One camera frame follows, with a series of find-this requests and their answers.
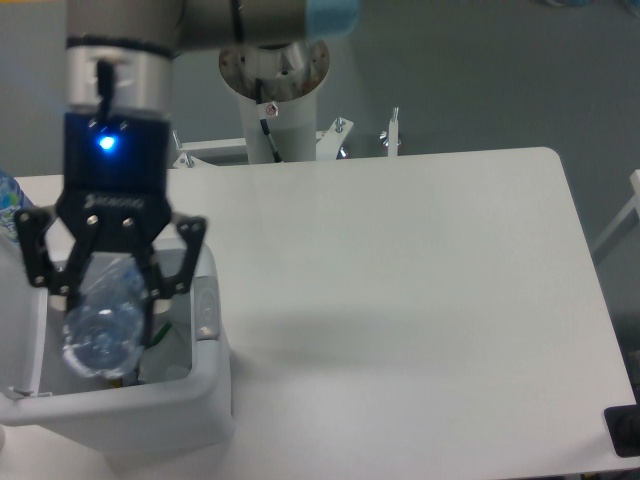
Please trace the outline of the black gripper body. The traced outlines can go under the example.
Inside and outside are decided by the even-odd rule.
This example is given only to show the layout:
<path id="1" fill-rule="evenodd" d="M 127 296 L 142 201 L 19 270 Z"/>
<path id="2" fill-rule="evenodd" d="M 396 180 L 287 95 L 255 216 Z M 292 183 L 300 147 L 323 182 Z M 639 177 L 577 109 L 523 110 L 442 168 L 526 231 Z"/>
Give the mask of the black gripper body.
<path id="1" fill-rule="evenodd" d="M 170 123 L 92 113 L 64 116 L 63 192 L 56 214 L 89 252 L 149 250 L 171 220 L 166 196 Z"/>

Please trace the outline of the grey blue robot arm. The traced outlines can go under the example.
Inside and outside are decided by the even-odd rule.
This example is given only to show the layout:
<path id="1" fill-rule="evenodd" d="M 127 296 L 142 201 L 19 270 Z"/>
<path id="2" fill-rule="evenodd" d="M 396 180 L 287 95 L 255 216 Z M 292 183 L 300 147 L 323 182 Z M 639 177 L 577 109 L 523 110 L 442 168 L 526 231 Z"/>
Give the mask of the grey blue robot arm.
<path id="1" fill-rule="evenodd" d="M 131 255 L 153 307 L 188 292 L 206 220 L 166 196 L 174 58 L 229 45 L 277 46 L 350 32 L 356 1 L 70 1 L 63 190 L 16 211 L 29 283 L 80 302 L 94 253 Z"/>

